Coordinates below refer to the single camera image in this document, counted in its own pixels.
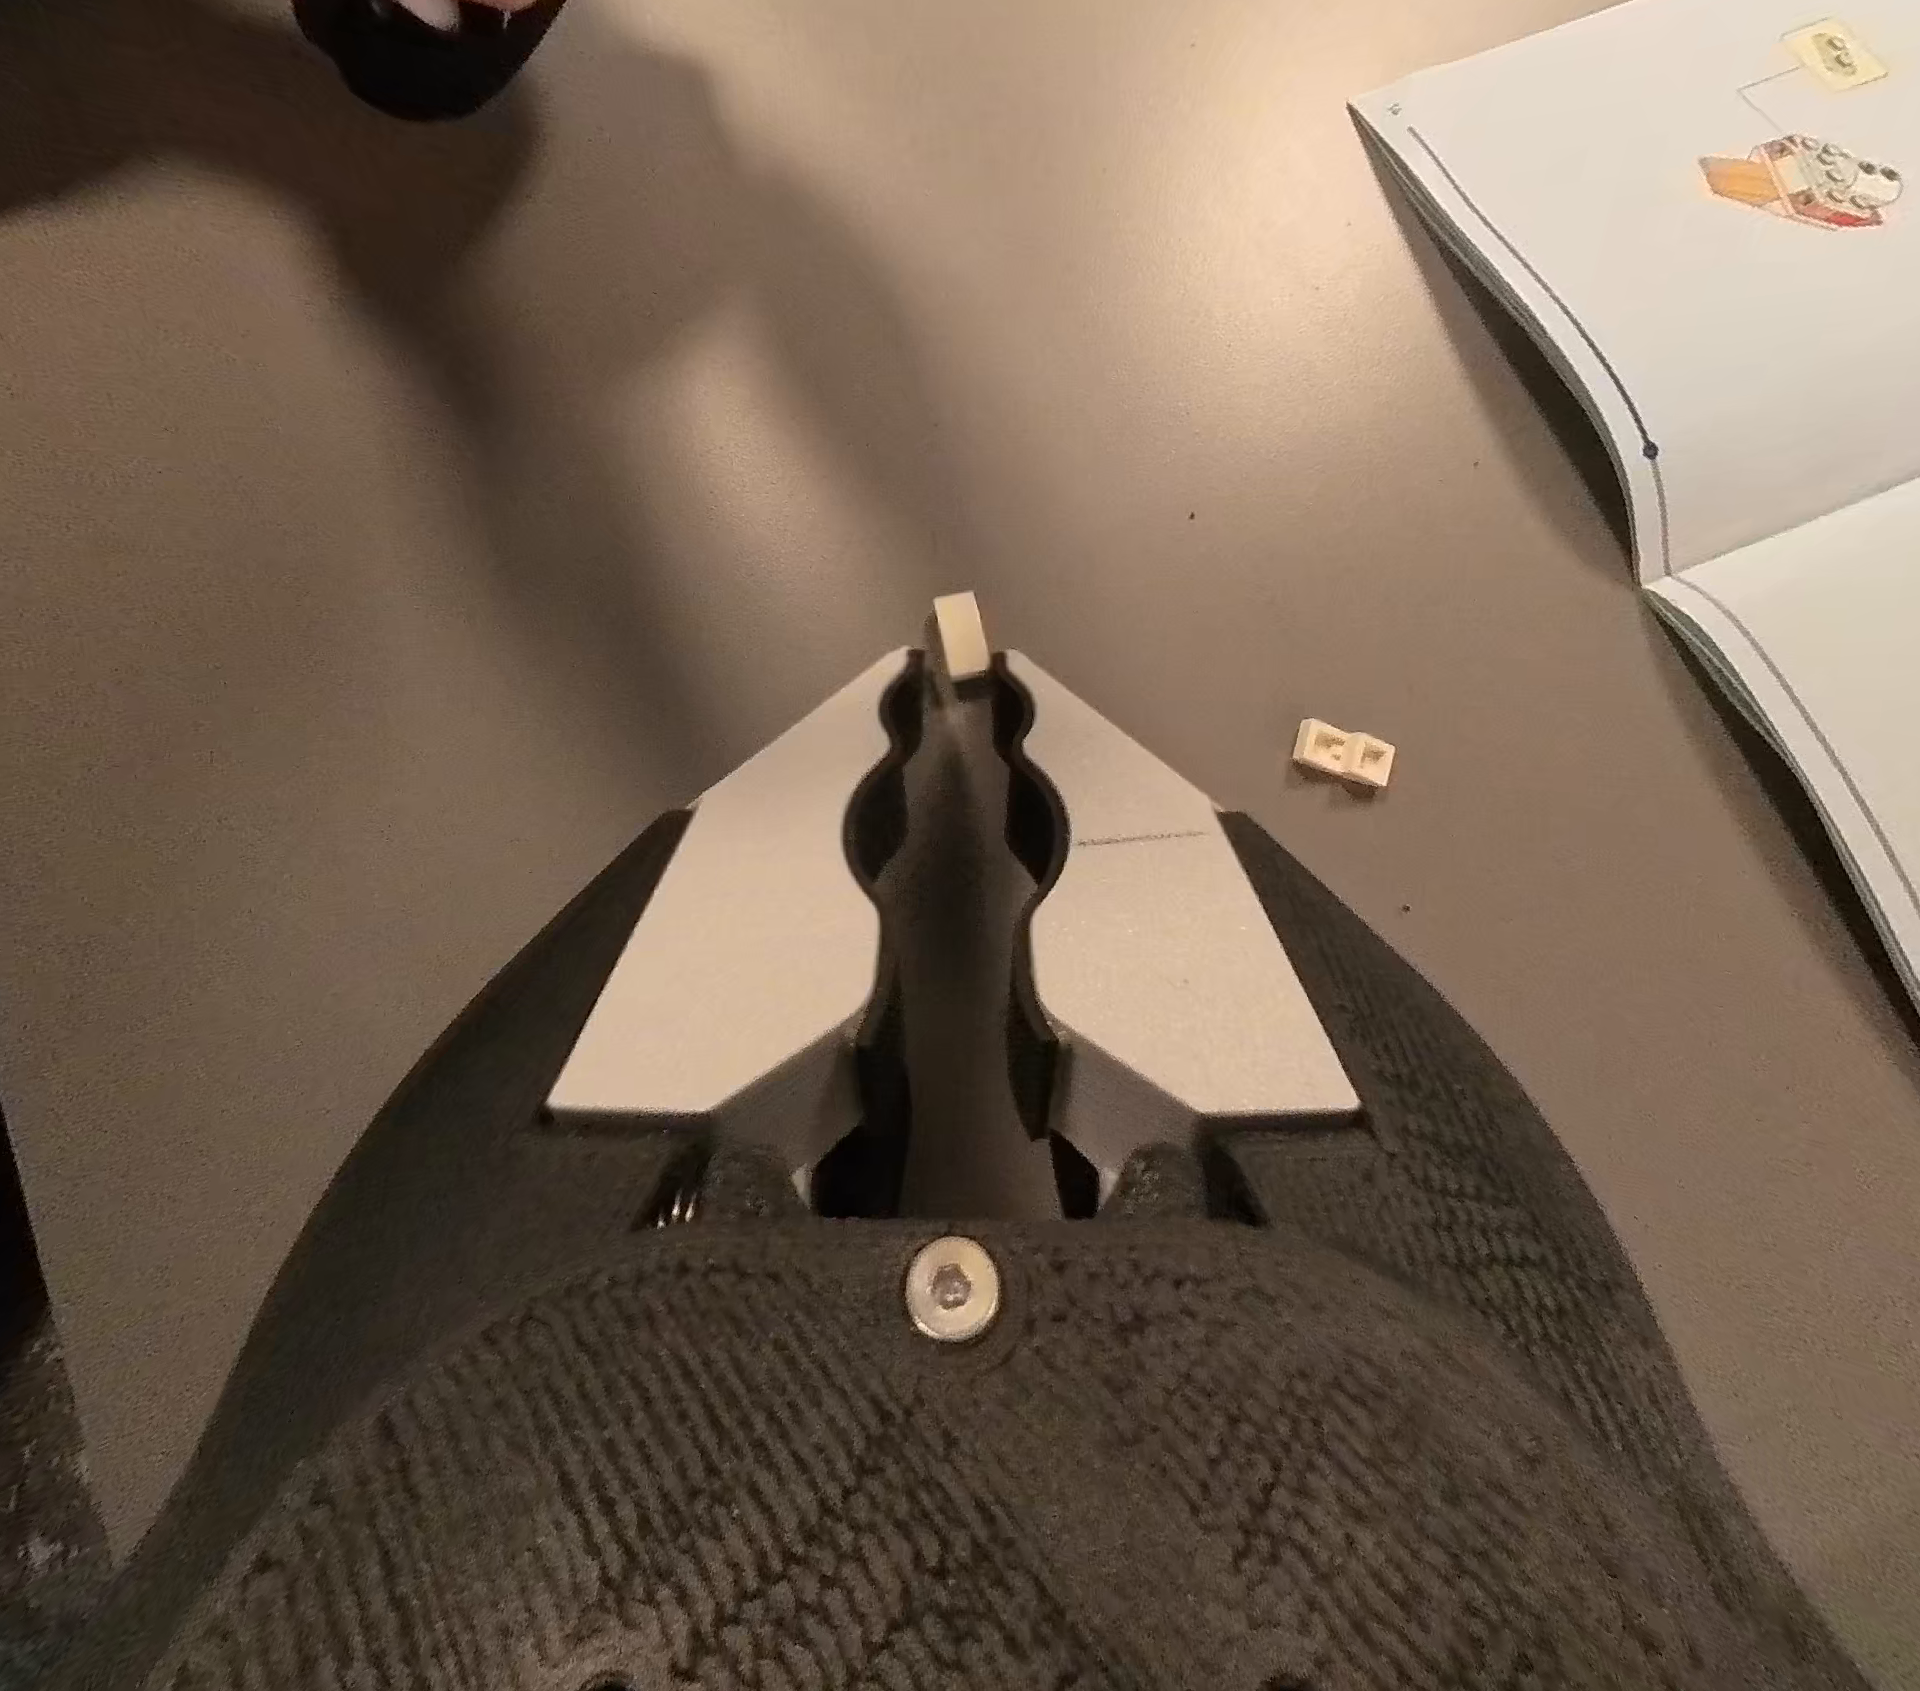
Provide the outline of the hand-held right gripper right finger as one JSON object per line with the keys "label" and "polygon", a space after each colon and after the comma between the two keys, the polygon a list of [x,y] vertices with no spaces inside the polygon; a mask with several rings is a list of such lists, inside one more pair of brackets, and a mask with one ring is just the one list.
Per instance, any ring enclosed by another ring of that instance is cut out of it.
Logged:
{"label": "hand-held right gripper right finger", "polygon": [[1357,1082],[1209,791],[1022,652],[994,660],[1012,1089],[1070,1212],[1153,1148],[1357,1125]]}

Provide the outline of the person's dark clothing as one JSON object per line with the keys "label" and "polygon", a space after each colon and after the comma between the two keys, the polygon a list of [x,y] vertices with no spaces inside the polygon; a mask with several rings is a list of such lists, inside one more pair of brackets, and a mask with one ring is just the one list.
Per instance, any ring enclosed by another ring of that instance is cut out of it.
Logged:
{"label": "person's dark clothing", "polygon": [[114,1559],[89,1483],[12,1141],[3,1141],[3,1655],[6,1685],[52,1669],[91,1619]]}

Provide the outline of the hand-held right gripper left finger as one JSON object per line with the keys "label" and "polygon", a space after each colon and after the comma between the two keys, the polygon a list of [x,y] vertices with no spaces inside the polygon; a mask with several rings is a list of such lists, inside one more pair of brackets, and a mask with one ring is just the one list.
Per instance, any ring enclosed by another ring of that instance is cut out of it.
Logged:
{"label": "hand-held right gripper left finger", "polygon": [[895,647],[704,791],[546,1095],[568,1126],[766,1148],[811,1177],[910,1118],[882,880],[910,830],[925,652]]}

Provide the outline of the cream lego plate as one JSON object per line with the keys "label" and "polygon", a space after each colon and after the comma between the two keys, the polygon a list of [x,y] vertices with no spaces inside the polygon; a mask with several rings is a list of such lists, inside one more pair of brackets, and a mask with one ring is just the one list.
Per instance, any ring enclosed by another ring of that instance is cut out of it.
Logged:
{"label": "cream lego plate", "polygon": [[1323,783],[1375,796],[1390,787],[1395,756],[1395,745],[1379,737],[1305,717],[1294,739],[1291,763]]}

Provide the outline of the lego instruction booklet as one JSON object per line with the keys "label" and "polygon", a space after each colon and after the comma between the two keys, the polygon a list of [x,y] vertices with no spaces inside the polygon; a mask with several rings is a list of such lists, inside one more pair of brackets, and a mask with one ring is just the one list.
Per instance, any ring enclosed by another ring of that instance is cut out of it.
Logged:
{"label": "lego instruction booklet", "polygon": [[1645,600],[1919,983],[1919,0],[1630,0],[1360,96],[1617,469]]}

